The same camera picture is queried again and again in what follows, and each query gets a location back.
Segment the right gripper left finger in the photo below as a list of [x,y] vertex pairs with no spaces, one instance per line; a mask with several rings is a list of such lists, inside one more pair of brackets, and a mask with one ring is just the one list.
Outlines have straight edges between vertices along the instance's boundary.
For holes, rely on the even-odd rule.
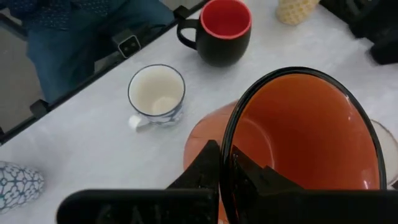
[[65,198],[57,224],[217,224],[220,147],[209,140],[166,189],[87,189]]

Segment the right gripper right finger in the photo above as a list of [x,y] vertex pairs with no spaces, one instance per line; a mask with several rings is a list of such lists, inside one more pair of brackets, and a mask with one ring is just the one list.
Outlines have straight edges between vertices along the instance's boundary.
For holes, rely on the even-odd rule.
[[398,224],[396,190],[305,190],[231,152],[233,224]]

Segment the orange mug black rim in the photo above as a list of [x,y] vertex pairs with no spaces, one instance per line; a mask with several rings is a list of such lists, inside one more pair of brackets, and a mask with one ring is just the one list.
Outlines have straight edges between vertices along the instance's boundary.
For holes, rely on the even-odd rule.
[[268,73],[240,97],[202,118],[183,154],[188,167],[210,139],[226,157],[236,147],[305,189],[386,189],[377,134],[357,99],[307,67]]

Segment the blue white flower mug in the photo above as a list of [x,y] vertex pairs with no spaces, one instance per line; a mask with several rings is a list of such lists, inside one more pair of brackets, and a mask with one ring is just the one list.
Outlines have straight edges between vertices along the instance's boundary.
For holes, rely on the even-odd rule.
[[153,64],[141,68],[131,78],[127,97],[135,114],[129,126],[136,132],[149,125],[172,126],[183,114],[185,80],[173,67]]

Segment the pale green mug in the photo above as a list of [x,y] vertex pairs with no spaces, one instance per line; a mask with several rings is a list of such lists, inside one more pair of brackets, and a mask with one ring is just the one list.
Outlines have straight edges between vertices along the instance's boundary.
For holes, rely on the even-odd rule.
[[387,188],[398,188],[398,141],[381,123],[371,120],[379,139],[386,168]]

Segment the black mug red interior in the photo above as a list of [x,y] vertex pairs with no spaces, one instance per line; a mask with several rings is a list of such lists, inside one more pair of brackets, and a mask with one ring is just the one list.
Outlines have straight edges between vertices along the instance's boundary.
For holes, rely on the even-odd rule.
[[244,55],[251,28],[252,15],[242,0],[210,0],[198,19],[178,24],[177,38],[209,65],[227,67]]

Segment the yellow patterned mug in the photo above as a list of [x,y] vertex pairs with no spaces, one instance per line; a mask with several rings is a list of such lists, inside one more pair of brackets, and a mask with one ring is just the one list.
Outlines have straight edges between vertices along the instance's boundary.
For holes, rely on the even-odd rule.
[[279,0],[276,18],[288,25],[296,26],[305,21],[318,6],[320,0]]

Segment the teal patterned white mug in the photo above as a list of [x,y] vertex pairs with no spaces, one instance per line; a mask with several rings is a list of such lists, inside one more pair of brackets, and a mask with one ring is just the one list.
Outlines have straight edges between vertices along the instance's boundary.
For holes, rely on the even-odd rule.
[[0,161],[0,215],[38,199],[44,183],[37,169]]

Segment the person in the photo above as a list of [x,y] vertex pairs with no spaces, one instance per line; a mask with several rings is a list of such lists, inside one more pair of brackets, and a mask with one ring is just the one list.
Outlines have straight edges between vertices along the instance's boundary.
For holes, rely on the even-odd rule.
[[27,56],[47,102],[74,90],[114,52],[109,38],[124,29],[169,25],[174,14],[160,0],[0,0],[27,32]]

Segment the black table edge rail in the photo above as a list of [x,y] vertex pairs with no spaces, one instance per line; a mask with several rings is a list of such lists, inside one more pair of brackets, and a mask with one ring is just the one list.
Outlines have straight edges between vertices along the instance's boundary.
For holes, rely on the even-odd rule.
[[[152,33],[151,28],[149,26],[142,26],[137,29],[131,29],[133,33],[137,35],[137,38],[141,43],[142,46],[141,50],[147,45],[149,45],[151,42],[155,41],[163,34],[168,32],[171,28],[175,27],[178,24],[178,22],[191,16],[194,12],[199,10],[206,2],[208,2],[208,0],[199,0],[198,4],[194,5],[190,9],[186,8],[185,6],[179,6],[175,10],[172,10],[175,19],[169,25],[163,26],[161,30],[156,33]],[[22,22],[19,19],[12,17],[7,8],[0,9],[0,27],[14,34],[16,37],[20,38],[24,42],[27,42],[27,32],[24,29]],[[63,95],[62,97],[60,97],[59,99],[57,99],[52,103],[47,102],[45,98],[38,99],[37,101],[32,103],[29,106],[30,112],[32,114],[31,117],[27,118],[22,123],[18,124],[12,129],[8,131],[3,131],[0,127],[0,145],[12,139],[14,136],[16,136],[17,134],[28,128],[31,124],[38,121],[40,118],[48,114],[50,111],[52,111],[62,103],[66,102],[72,96],[76,95],[79,91],[82,91],[88,85],[92,84],[94,81],[105,75],[114,67],[118,66],[120,63],[125,61],[127,58],[124,58],[121,55],[121,53],[117,50],[116,46],[112,41],[112,37],[109,38],[109,41],[113,45],[114,52],[96,60],[94,74],[92,74],[85,81],[80,83],[74,90]]]

